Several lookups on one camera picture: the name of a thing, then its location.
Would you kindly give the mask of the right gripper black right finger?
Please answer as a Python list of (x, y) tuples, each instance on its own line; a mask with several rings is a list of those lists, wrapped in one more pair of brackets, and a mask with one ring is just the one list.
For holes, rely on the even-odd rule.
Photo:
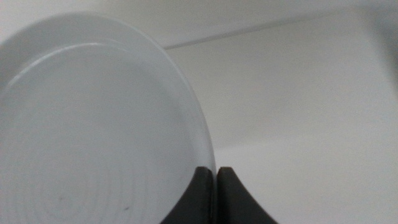
[(217, 223), (277, 224), (245, 188), (232, 167), (217, 173)]

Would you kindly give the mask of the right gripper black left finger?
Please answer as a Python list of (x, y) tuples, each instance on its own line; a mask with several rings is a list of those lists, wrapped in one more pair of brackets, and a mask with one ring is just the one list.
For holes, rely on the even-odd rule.
[(210, 224), (213, 208), (213, 174), (197, 167), (179, 201), (161, 224)]

